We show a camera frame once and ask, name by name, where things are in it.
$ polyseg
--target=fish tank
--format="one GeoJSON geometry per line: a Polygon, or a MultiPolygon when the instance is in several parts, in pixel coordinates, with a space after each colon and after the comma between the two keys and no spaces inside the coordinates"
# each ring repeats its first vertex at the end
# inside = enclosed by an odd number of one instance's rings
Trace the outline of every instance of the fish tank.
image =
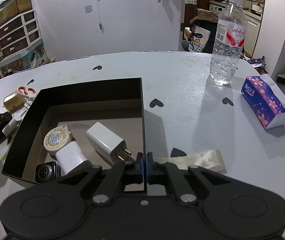
{"type": "Polygon", "coordinates": [[[6,0],[0,4],[0,27],[17,15],[32,9],[31,0],[6,0]]]}

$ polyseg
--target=black box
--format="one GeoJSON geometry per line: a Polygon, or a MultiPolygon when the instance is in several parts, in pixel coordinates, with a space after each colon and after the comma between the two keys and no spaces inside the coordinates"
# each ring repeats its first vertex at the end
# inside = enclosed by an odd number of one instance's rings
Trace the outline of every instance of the black box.
{"type": "Polygon", "coordinates": [[[22,186],[35,182],[40,163],[54,160],[44,138],[67,124],[82,151],[103,169],[110,165],[93,150],[85,132],[101,122],[126,141],[135,158],[145,152],[144,104],[141,78],[102,80],[42,89],[25,114],[9,148],[2,174],[22,186]]]}

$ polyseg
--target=white wall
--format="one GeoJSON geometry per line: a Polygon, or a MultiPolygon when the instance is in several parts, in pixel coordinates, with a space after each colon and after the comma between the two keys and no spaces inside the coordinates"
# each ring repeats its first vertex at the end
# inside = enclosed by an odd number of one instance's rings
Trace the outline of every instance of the white wall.
{"type": "Polygon", "coordinates": [[[32,2],[47,54],[57,61],[123,51],[179,48],[182,0],[32,2]],[[87,5],[92,5],[93,12],[85,13],[87,5]]]}
{"type": "Polygon", "coordinates": [[[273,79],[285,74],[285,0],[265,0],[264,14],[254,58],[265,56],[273,79]]]}

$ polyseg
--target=tissue pack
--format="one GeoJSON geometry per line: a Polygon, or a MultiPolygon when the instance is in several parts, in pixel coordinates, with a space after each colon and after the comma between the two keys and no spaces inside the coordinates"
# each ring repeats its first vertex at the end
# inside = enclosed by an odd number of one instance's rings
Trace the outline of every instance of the tissue pack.
{"type": "Polygon", "coordinates": [[[268,74],[248,76],[241,93],[265,129],[285,124],[285,95],[268,74]]]}

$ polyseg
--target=wall socket plate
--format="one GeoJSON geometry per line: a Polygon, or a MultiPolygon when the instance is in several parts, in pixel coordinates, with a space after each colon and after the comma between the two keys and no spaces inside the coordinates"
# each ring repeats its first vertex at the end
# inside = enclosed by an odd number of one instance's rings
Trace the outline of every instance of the wall socket plate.
{"type": "Polygon", "coordinates": [[[92,12],[92,6],[91,5],[85,6],[84,10],[86,13],[92,12]]]}

